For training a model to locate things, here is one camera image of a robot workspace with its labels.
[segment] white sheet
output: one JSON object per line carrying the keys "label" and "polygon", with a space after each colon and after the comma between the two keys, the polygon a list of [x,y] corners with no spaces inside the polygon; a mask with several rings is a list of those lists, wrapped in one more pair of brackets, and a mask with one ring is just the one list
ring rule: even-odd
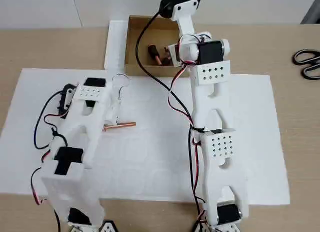
{"label": "white sheet", "polygon": [[[41,165],[42,153],[33,146],[40,110],[55,91],[86,76],[107,74],[103,70],[23,69],[0,137],[0,192],[31,194],[30,175]],[[179,79],[175,91],[191,111],[189,79]],[[95,167],[88,173],[103,198],[193,201],[188,122],[168,107],[166,95],[147,77],[131,78],[123,90],[120,121],[135,121],[137,126],[108,131],[99,143]],[[232,75],[230,99],[238,136],[246,141],[238,150],[248,176],[250,204],[290,203],[269,76]],[[46,111],[55,112],[57,104],[56,99]],[[41,123],[38,143],[44,145],[50,138],[49,128]],[[46,194],[39,174],[34,183],[39,194]]]}

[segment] wooden table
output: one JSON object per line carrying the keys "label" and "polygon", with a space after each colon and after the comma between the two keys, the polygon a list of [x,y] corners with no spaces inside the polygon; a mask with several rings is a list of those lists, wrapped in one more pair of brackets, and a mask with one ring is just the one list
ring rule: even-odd
{"label": "wooden table", "polygon": [[[234,73],[269,74],[290,185],[288,206],[251,206],[242,231],[317,231],[320,200],[320,82],[300,76],[291,55],[320,50],[320,25],[196,26],[231,44]],[[106,28],[0,31],[0,125],[23,67],[103,69]],[[189,231],[193,204],[103,200],[120,231]],[[0,195],[0,231],[57,231],[52,208],[31,196]]]}

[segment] copper rod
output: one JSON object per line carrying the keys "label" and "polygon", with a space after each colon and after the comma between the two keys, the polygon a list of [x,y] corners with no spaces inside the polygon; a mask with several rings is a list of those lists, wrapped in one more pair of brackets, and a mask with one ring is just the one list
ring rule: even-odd
{"label": "copper rod", "polygon": [[133,127],[133,126],[136,126],[136,122],[118,123],[117,125],[105,124],[103,125],[103,131],[106,132],[107,129],[111,129],[111,128],[125,128],[125,127]]}

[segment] scissors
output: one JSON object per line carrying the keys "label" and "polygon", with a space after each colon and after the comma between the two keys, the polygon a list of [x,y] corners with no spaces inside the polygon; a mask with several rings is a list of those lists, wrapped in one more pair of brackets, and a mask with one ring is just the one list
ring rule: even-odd
{"label": "scissors", "polygon": [[[304,60],[298,60],[298,56],[301,54],[311,54],[313,55],[311,58],[307,58]],[[318,80],[320,79],[320,75],[317,76],[312,76],[310,75],[310,71],[313,71],[317,68],[320,68],[320,51],[314,50],[314,49],[302,49],[300,51],[297,51],[293,57],[292,57],[292,62],[296,65],[306,65],[310,64],[310,66],[305,67],[301,71],[301,75],[305,79],[309,80]]]}

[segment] brown box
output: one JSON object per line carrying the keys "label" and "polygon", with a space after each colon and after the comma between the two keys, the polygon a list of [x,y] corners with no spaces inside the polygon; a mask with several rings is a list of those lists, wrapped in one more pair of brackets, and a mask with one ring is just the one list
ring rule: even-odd
{"label": "brown box", "polygon": [[[124,68],[125,73],[130,76],[146,76],[136,61],[136,43],[142,29],[146,26],[151,17],[130,16],[125,49]],[[148,54],[148,45],[154,44],[162,58],[164,47],[175,44],[179,39],[179,28],[176,22],[169,19],[156,18],[144,33],[139,44],[139,58],[143,66],[153,75],[158,77],[173,77],[179,68],[174,66],[158,66]]]}

